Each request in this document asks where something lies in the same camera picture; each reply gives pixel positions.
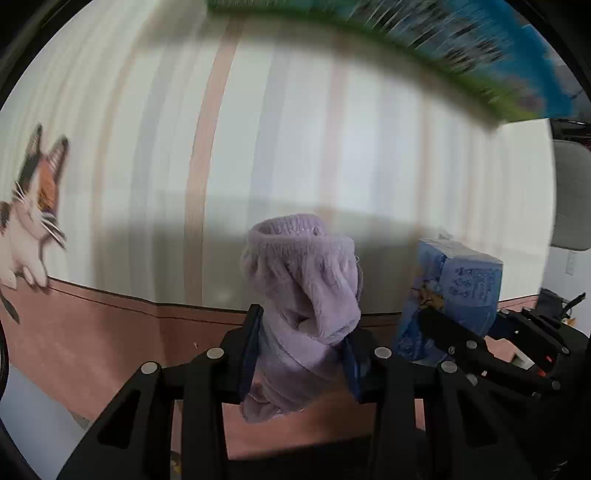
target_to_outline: cat ear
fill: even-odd
[[[31,134],[31,138],[29,139],[29,144],[27,145],[27,151],[25,155],[28,157],[32,157],[39,153],[41,148],[41,132],[43,131],[43,127],[41,124],[37,124],[35,130]]]
[[[68,139],[66,137],[61,137],[51,151],[47,154],[47,161],[49,162],[49,166],[51,171],[53,172],[54,180],[57,180],[60,176],[61,166],[64,163],[66,155],[68,153]]]

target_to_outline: wall outlet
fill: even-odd
[[[574,269],[577,266],[577,252],[569,251],[569,256],[566,259],[566,270],[568,275],[574,275]]]

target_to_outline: pink wainscoting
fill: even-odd
[[[13,321],[2,307],[11,362],[50,397],[85,418],[95,419],[129,376],[144,362],[177,365],[219,345],[242,323],[242,312],[157,305],[51,280],[33,290],[18,279],[18,290],[4,288],[20,315]],[[535,296],[502,302],[514,310],[535,304]],[[369,315],[362,325],[387,345],[398,314]],[[510,359],[512,345],[491,342]],[[175,412],[173,448],[180,448],[180,407]],[[231,457],[262,455],[311,443],[369,434],[374,408],[357,404],[340,382],[309,408],[259,425],[246,424],[237,406],[224,406]],[[417,424],[424,424],[417,406]]]

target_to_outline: white wall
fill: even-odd
[[[568,256],[568,250],[550,248],[542,286],[567,300],[572,300],[584,291],[591,296],[591,250],[576,253],[574,275],[565,272]],[[575,326],[579,330],[585,335],[591,334],[591,297],[577,305],[571,316],[577,319]]]
[[[67,245],[43,244],[59,280],[244,309],[247,230],[313,212],[355,240],[367,313],[400,311],[418,237],[442,230],[504,262],[502,299],[540,287],[554,219],[547,121],[499,126],[396,49],[329,25],[95,0],[0,112],[0,200],[37,123],[43,151],[70,141]]]
[[[84,436],[84,430],[70,412],[45,395],[13,365],[0,401],[0,418],[41,480],[57,478]]]

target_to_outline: cartoon cat illustration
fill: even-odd
[[[17,287],[18,273],[31,286],[47,286],[41,244],[51,236],[63,248],[66,240],[57,226],[56,207],[68,140],[61,137],[44,154],[41,133],[42,127],[37,125],[12,191],[12,202],[0,202],[0,282],[10,288]]]

